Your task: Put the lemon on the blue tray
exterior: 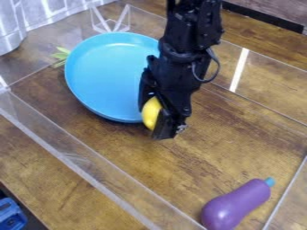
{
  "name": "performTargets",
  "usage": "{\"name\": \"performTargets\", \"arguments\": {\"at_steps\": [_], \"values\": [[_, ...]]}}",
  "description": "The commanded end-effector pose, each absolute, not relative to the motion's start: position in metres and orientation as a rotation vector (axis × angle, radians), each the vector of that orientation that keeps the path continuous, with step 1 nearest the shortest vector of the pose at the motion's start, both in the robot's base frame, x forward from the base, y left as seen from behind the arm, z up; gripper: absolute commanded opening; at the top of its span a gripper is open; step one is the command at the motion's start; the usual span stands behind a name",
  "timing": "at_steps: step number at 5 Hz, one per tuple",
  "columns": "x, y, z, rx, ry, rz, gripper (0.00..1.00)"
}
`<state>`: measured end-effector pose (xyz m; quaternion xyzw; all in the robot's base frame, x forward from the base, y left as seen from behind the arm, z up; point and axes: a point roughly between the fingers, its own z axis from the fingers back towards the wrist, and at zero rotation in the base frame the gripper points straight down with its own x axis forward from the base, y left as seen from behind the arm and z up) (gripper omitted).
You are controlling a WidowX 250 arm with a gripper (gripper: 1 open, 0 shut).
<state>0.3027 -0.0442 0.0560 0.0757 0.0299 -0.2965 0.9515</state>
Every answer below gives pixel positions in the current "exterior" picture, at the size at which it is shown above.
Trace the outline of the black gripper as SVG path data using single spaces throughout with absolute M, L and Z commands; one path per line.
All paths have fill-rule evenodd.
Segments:
M 185 128 L 185 119 L 192 115 L 192 94 L 205 78 L 212 61 L 211 49 L 176 50 L 165 39 L 159 41 L 159 54 L 147 57 L 143 70 L 137 107 L 143 110 L 147 101 L 156 97 L 161 105 L 152 138 L 175 138 Z

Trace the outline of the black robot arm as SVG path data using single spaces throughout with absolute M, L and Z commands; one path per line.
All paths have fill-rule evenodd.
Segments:
M 152 137 L 173 138 L 184 131 L 192 114 L 191 97 L 203 84 L 208 66 L 219 59 L 212 47 L 224 32 L 221 0 L 167 0 L 167 24 L 159 39 L 159 55 L 147 57 L 137 95 L 137 107 L 156 99 L 160 104 Z

